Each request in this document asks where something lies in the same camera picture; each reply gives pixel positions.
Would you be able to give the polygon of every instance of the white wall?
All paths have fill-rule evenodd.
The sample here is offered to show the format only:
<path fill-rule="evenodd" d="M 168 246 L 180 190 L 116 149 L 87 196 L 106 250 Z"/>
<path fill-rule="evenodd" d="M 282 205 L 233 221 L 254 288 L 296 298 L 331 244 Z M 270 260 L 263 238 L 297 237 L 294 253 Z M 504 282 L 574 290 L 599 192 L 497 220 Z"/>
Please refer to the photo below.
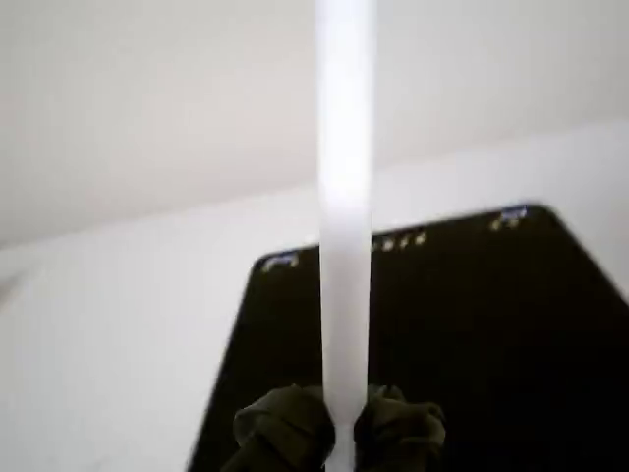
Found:
<path fill-rule="evenodd" d="M 629 122 L 377 176 L 374 225 L 557 208 L 629 294 Z M 0 252 L 0 470 L 182 470 L 253 260 L 316 239 L 312 188 Z"/>
<path fill-rule="evenodd" d="M 628 118 L 628 18 L 378 2 L 378 163 Z M 0 245 L 314 180 L 313 0 L 0 0 Z"/>

